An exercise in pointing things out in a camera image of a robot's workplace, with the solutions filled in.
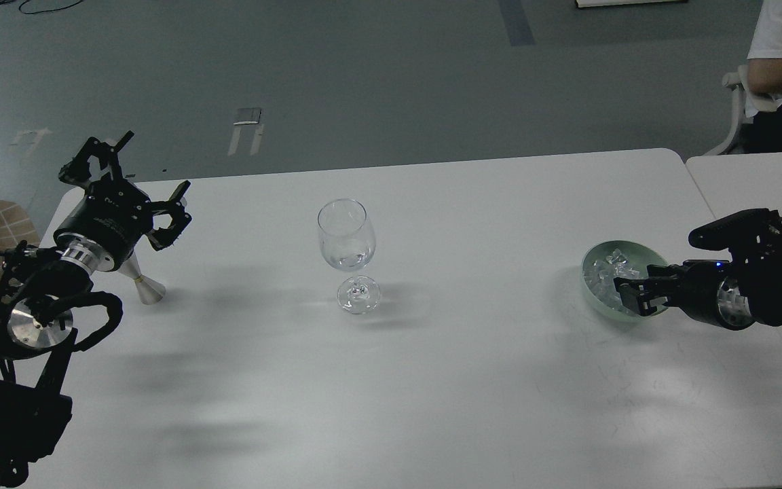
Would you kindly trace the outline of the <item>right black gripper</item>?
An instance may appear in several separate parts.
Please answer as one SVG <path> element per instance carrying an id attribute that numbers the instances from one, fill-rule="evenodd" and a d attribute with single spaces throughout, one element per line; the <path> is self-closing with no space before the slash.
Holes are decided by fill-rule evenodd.
<path id="1" fill-rule="evenodd" d="M 679 308 L 690 319 L 730 331 L 741 331 L 755 323 L 749 300 L 741 294 L 729 261 L 648 264 L 638 276 L 617 276 L 612 284 L 622 306 L 643 318 Z"/>

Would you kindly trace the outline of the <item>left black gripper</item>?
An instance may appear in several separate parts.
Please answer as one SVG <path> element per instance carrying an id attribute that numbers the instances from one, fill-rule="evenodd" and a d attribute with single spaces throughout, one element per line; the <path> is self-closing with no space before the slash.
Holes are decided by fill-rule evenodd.
<path id="1" fill-rule="evenodd" d="M 100 270 L 118 270 L 147 233 L 155 251 L 171 247 L 191 223 L 185 194 L 191 186 L 183 181 L 165 201 L 150 197 L 122 173 L 119 152 L 133 139 L 129 130 L 116 143 L 89 137 L 77 155 L 62 165 L 58 180 L 84 190 L 85 196 L 54 232 L 54 242 L 65 247 L 75 236 L 95 242 L 105 256 Z M 153 217 L 167 216 L 170 225 L 151 228 Z"/>

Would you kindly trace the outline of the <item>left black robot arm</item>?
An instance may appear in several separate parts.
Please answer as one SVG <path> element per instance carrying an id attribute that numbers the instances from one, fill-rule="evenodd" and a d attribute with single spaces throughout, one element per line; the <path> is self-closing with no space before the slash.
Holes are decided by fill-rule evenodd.
<path id="1" fill-rule="evenodd" d="M 81 188 L 83 199 L 53 233 L 51 247 L 26 241 L 0 250 L 0 488 L 18 487 L 29 465 L 55 451 L 72 418 L 62 394 L 74 352 L 87 352 L 122 321 L 122 300 L 94 291 L 96 272 L 120 272 L 144 304 L 166 288 L 145 276 L 134 249 L 146 238 L 156 251 L 171 247 L 192 217 L 189 181 L 169 199 L 152 201 L 122 173 L 116 143 L 90 137 L 63 165 L 60 181 Z"/>

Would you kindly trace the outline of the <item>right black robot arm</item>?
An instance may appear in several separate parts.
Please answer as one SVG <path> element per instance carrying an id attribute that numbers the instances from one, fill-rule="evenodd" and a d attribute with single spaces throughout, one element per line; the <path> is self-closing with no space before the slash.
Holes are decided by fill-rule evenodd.
<path id="1" fill-rule="evenodd" d="M 662 300 L 690 319 L 730 331 L 782 325 L 782 232 L 697 229 L 690 242 L 698 249 L 727 250 L 730 260 L 651 264 L 644 279 L 615 278 L 623 306 L 651 316 Z"/>

